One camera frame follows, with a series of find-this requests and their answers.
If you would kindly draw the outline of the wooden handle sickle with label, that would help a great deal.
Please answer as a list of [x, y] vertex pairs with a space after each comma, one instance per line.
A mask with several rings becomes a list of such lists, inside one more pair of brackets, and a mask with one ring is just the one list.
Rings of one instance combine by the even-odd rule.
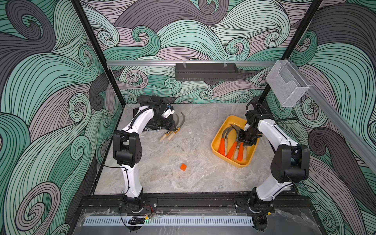
[[[178, 125], [179, 124], [179, 116], [177, 114], [174, 114], [176, 116], [176, 120], [175, 120], [175, 124]], [[166, 133], [164, 133], [160, 138], [159, 138], [159, 141], [163, 141], [164, 139], [168, 139], [168, 140], [171, 140], [172, 137], [180, 130], [179, 127], [176, 128], [175, 131], [167, 131]]]

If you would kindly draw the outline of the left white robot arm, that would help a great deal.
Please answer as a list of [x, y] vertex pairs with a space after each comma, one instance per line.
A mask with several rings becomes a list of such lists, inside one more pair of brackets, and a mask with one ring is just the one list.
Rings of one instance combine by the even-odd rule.
[[175, 131], [173, 119], [175, 110], [162, 98], [152, 95], [149, 101], [143, 101], [133, 118], [122, 130], [113, 135], [113, 158], [122, 169], [125, 183], [123, 201], [133, 207], [144, 206], [144, 191], [139, 178], [139, 166], [143, 154], [140, 134], [150, 124], [159, 129]]

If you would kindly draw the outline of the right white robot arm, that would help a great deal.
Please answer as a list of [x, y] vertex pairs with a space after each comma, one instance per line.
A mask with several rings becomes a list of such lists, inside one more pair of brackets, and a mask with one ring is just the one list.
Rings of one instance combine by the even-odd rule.
[[274, 149], [270, 176], [252, 190], [248, 202], [252, 213], [269, 213], [280, 193], [308, 178], [310, 149], [290, 138], [278, 126], [281, 120], [274, 119], [261, 103], [249, 102], [245, 117], [246, 125], [240, 129], [238, 140], [253, 146], [259, 138], [265, 137]]

